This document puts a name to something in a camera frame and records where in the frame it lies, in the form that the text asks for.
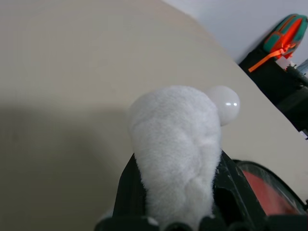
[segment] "white fluffy plush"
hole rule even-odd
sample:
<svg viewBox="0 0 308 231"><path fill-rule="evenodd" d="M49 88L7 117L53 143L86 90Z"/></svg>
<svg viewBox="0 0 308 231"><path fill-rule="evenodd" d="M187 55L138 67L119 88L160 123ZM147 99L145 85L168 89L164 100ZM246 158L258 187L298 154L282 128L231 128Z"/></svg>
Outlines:
<svg viewBox="0 0 308 231"><path fill-rule="evenodd" d="M220 159L217 108L201 91L172 86L141 96L128 114L129 132L147 190L147 215L198 230L212 213Z"/></svg>

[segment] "black object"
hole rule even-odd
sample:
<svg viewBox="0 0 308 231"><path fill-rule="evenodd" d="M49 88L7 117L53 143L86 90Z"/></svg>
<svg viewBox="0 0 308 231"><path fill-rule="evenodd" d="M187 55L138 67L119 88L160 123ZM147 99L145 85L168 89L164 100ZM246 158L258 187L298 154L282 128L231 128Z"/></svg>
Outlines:
<svg viewBox="0 0 308 231"><path fill-rule="evenodd" d="M298 131L307 129L308 78L293 67L283 70L274 58L250 73L248 69L266 55L267 53L258 46L239 66Z"/></svg>
<svg viewBox="0 0 308 231"><path fill-rule="evenodd" d="M307 216L267 217L242 171L223 152L214 180L213 216L205 217L199 231L307 231ZM159 231L146 216L144 190L135 157L124 169L112 218L102 220L95 231ZM175 223L165 231L191 231Z"/></svg>

